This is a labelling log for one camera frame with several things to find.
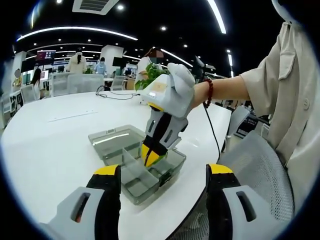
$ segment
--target person's arm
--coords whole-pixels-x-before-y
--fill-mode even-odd
[[[257,116],[273,114],[279,88],[281,32],[269,55],[259,66],[240,76],[212,80],[212,99],[250,100]],[[196,107],[208,99],[209,84],[202,82],[194,86]]]
[[[141,58],[141,60],[138,63],[137,74],[140,74],[145,80],[148,79],[148,73],[146,71],[146,68],[149,64],[150,62],[147,57]]]
[[[241,76],[228,79],[212,80],[212,99],[217,100],[250,100],[245,82]],[[194,86],[194,107],[208,99],[209,84],[201,82]]]

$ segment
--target beige jacket sleeve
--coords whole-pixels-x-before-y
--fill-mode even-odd
[[[258,117],[273,114],[275,111],[279,87],[280,51],[280,36],[278,36],[269,55],[259,66],[240,74]]]

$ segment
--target red bead bracelet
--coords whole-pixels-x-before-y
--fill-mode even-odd
[[[204,82],[207,82],[209,84],[208,101],[203,102],[204,107],[207,109],[209,107],[209,105],[211,104],[212,94],[214,93],[214,85],[213,85],[211,79],[209,79],[209,78],[204,79]]]

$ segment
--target ceiling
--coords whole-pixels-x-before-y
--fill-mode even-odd
[[[127,51],[126,55],[138,58],[149,48],[157,46],[190,64],[195,55],[201,56],[205,64],[216,68],[213,73],[230,77],[227,49],[232,54],[235,75],[255,68],[276,42],[283,22],[271,0],[251,2],[215,0],[226,28],[226,34],[223,34],[208,0],[120,0],[118,4],[122,4],[124,10],[119,11],[116,5],[106,15],[72,12],[74,0],[62,0],[60,4],[57,4],[57,0],[47,0],[41,2],[38,11],[34,11],[33,28],[30,8],[29,18],[25,18],[23,27],[18,29],[17,38],[52,27],[91,27],[138,40],[88,30],[55,30],[26,37],[16,42],[14,48],[18,52],[34,48],[60,52],[85,47],[85,51],[99,52],[105,45],[118,43]],[[161,26],[166,26],[167,30],[161,31]],[[30,51],[29,56],[36,54],[37,50]],[[83,54],[95,60],[99,58],[96,53]],[[63,55],[57,53],[55,57],[63,58]],[[168,62],[182,64],[168,54],[165,54],[165,59],[168,59],[164,61],[165,65]]]

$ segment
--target button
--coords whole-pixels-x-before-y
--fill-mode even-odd
[[[309,99],[308,99],[308,98],[305,98],[304,101],[303,101],[303,109],[304,109],[304,110],[308,110],[309,107],[310,107]]]

